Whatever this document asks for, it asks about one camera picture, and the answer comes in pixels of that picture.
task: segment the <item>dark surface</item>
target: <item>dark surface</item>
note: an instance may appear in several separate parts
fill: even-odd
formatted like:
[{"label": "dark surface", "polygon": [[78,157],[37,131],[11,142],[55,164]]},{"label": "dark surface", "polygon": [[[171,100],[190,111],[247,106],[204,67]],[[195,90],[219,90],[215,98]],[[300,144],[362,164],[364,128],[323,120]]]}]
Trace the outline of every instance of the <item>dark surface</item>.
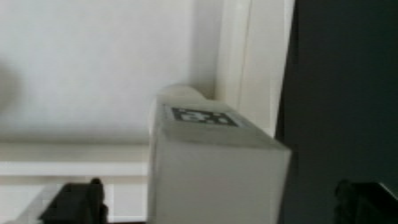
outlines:
[{"label": "dark surface", "polygon": [[107,224],[108,208],[103,204],[101,180],[89,184],[68,183],[39,219],[44,224]]},{"label": "dark surface", "polygon": [[398,1],[297,0],[277,139],[281,223],[330,224],[341,179],[398,185]]},{"label": "dark surface", "polygon": [[398,224],[398,201],[378,183],[341,181],[336,198],[336,224]]}]

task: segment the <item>white wall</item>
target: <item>white wall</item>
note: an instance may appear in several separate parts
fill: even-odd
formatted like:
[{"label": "white wall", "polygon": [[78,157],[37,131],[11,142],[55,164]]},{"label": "white wall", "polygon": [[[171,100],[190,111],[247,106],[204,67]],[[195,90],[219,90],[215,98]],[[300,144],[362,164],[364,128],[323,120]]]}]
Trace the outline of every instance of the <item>white wall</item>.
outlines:
[{"label": "white wall", "polygon": [[158,90],[213,95],[222,0],[0,1],[0,140],[147,141]]}]

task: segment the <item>white cardboard box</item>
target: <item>white cardboard box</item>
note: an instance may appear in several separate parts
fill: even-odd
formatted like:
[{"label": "white cardboard box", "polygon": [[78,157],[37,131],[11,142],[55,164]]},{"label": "white cardboard box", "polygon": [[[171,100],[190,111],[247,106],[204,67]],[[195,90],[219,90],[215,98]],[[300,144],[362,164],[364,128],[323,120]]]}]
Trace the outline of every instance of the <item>white cardboard box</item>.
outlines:
[{"label": "white cardboard box", "polygon": [[149,224],[275,224],[290,155],[222,103],[160,96]]}]

